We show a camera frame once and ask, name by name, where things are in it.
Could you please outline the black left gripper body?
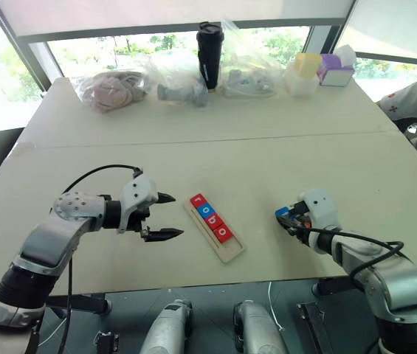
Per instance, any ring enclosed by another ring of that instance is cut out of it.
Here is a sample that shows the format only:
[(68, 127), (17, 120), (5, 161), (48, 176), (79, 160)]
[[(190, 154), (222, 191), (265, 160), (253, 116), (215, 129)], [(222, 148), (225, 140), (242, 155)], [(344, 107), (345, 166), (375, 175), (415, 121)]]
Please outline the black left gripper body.
[(146, 223), (146, 219), (149, 217), (150, 209), (148, 206), (134, 210), (128, 219), (128, 231), (139, 233), (143, 240), (149, 240), (150, 228)]

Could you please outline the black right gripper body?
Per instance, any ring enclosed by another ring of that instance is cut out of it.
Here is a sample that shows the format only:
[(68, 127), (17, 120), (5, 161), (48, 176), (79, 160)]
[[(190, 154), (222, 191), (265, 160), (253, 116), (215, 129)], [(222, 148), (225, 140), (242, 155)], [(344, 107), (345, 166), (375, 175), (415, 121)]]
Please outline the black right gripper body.
[(305, 202), (305, 213), (303, 215), (290, 215), (291, 219), (294, 219), (297, 223), (298, 233), (295, 236), (301, 243), (308, 244), (309, 243), (309, 235), (310, 231), (308, 229), (311, 228), (311, 219), (307, 215), (309, 212), (309, 208)]

